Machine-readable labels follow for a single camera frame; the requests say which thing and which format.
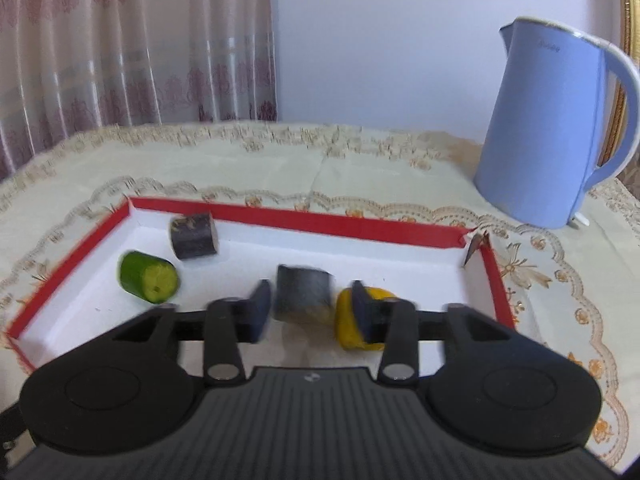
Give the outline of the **yellow fruit piece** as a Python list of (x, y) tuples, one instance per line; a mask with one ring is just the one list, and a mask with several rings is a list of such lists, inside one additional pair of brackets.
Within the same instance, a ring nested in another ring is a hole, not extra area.
[(370, 342), (372, 336), (384, 337), (390, 319), (386, 300), (397, 296), (386, 289), (364, 286), (354, 281), (337, 296), (334, 335), (345, 350), (382, 351), (384, 342)]

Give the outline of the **dark sugarcane piece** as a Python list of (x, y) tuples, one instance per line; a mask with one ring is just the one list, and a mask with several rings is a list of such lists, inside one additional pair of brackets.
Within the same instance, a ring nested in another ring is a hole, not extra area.
[(333, 275), (308, 266), (280, 264), (274, 317), (299, 324), (331, 324), (334, 318)]
[(172, 218), (169, 222), (171, 248), (181, 261), (218, 254), (218, 233), (209, 212)]

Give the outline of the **cut green cucumber piece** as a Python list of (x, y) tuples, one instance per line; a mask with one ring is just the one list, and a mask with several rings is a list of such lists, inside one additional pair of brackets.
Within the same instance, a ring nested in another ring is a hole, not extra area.
[(175, 296), (181, 284), (170, 261), (135, 250), (120, 258), (117, 277), (125, 292), (149, 304), (164, 304)]

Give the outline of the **cream embroidered tablecloth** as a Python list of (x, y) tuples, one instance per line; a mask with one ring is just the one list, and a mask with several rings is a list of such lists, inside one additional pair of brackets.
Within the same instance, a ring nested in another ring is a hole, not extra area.
[(587, 194), (585, 226), (537, 230), (478, 195), (479, 157), (441, 131), (225, 122), (76, 134), (1, 183), (2, 321), (129, 195), (479, 228), (516, 325), (599, 382), (590, 446), (624, 469), (639, 454), (638, 200), (608, 180)]

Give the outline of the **blue electric kettle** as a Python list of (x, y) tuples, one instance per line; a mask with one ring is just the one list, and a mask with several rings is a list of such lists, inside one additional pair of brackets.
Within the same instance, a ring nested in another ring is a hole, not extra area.
[(509, 217), (561, 229), (587, 192), (611, 177), (597, 163), (608, 76), (615, 76), (610, 42), (528, 16), (500, 34), (506, 69), (474, 184)]

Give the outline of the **pink patterned curtain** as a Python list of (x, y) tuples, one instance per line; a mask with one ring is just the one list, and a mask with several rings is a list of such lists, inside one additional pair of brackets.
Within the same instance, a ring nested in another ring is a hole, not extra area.
[(1, 172), (75, 133), (277, 118), (271, 0), (1, 0)]

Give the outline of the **gold wall frame moulding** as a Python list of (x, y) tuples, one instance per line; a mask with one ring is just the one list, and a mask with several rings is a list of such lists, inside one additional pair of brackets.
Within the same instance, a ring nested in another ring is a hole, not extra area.
[(620, 38), (605, 49), (618, 83), (600, 155), (600, 168), (611, 178), (629, 165), (639, 147), (639, 0), (620, 0), (618, 21)]

